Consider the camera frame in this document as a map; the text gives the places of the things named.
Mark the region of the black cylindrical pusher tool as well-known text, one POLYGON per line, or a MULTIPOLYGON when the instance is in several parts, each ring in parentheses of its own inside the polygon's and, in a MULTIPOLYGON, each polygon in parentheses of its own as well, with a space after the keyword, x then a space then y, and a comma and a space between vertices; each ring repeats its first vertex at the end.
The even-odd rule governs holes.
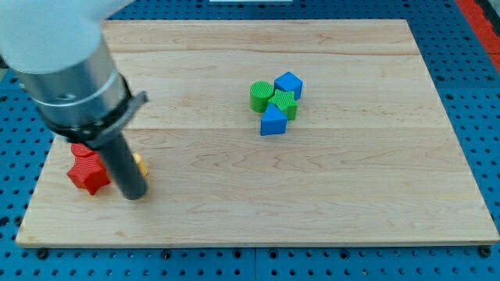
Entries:
POLYGON ((101 146, 98 154, 126 199, 137 200, 145 196, 148 184, 121 133, 101 146))

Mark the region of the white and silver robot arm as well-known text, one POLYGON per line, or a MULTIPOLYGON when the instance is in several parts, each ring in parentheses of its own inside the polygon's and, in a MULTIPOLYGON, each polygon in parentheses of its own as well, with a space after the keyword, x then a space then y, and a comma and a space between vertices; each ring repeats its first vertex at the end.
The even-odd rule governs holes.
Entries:
POLYGON ((148 100, 133 95, 102 34, 130 0, 3 0, 1 57, 49 129, 97 151, 129 200, 148 189, 122 135, 148 100))

